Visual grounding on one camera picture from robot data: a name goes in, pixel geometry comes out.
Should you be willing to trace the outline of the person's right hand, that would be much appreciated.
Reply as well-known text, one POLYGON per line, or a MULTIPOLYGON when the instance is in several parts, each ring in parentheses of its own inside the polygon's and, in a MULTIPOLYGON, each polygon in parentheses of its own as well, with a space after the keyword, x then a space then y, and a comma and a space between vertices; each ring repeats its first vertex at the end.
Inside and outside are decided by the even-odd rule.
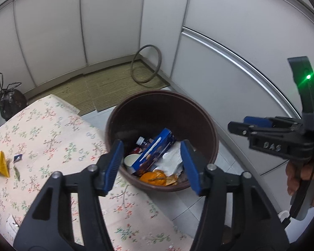
POLYGON ((300 172, 297 172, 297 167, 289 161, 286 166, 286 175, 288 176, 287 180, 287 191, 290 196, 292 196, 300 186, 300 180, 309 180, 311 173, 312 173, 313 167, 311 165, 304 166, 300 172))

